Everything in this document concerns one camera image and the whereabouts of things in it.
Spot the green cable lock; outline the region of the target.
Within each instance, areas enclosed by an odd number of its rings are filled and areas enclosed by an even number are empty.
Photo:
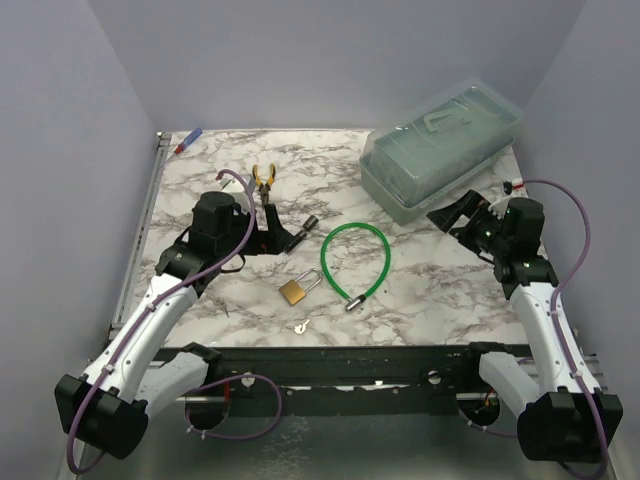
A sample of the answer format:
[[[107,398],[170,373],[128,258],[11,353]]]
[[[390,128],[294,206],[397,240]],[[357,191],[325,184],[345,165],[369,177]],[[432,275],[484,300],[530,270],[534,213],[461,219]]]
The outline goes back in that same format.
[[[345,240],[346,232],[352,230],[366,231],[372,237],[376,237],[380,247],[379,253],[382,255],[382,264],[378,270],[376,279],[370,279],[367,286],[360,285],[353,287],[349,284],[347,287],[344,287],[340,281],[335,278],[335,275],[339,274],[346,267],[351,267],[354,271],[353,276],[355,276],[356,272],[362,269],[362,266],[367,260],[366,256],[363,255],[365,251],[360,247],[354,247],[356,256],[351,260],[347,259],[347,255],[351,255],[352,251],[346,245],[341,245],[341,247],[344,248],[344,255],[342,257],[335,255],[335,250],[332,247],[333,242],[336,239]],[[385,234],[376,226],[364,222],[348,222],[332,229],[325,237],[320,248],[319,261],[322,273],[329,286],[345,301],[345,313],[352,314],[360,309],[366,300],[383,285],[391,269],[391,245]]]

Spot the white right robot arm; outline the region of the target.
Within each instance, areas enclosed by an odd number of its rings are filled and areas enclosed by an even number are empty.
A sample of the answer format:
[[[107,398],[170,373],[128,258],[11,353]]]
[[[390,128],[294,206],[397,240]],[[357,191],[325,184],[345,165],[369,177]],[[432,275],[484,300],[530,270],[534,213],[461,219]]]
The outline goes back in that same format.
[[[428,219],[474,254],[488,255],[522,323],[537,376],[502,346],[480,348],[460,367],[469,390],[491,386],[517,419],[517,439],[533,461],[603,463],[622,419],[619,398],[589,370],[560,301],[560,283],[539,250],[543,206],[527,197],[490,203],[474,190]]]

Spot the small silver key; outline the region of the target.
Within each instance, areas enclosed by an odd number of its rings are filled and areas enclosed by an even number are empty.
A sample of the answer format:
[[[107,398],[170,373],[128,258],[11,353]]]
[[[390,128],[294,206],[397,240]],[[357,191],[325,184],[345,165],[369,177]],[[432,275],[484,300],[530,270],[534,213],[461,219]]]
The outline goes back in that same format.
[[[294,332],[298,335],[302,335],[306,331],[309,322],[309,319],[305,319],[302,323],[294,327]]]

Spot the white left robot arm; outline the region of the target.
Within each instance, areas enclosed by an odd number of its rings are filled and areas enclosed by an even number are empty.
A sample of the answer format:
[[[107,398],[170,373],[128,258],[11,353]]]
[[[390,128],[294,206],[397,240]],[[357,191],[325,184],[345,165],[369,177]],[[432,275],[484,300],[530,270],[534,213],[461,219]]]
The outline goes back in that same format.
[[[201,195],[191,225],[165,249],[149,287],[124,327],[78,377],[63,376],[54,396],[69,444],[81,440],[124,459],[150,420],[182,394],[214,393],[222,380],[219,354],[192,343],[164,366],[152,367],[171,330],[233,257],[277,255],[282,247],[256,224],[253,206],[228,193]]]

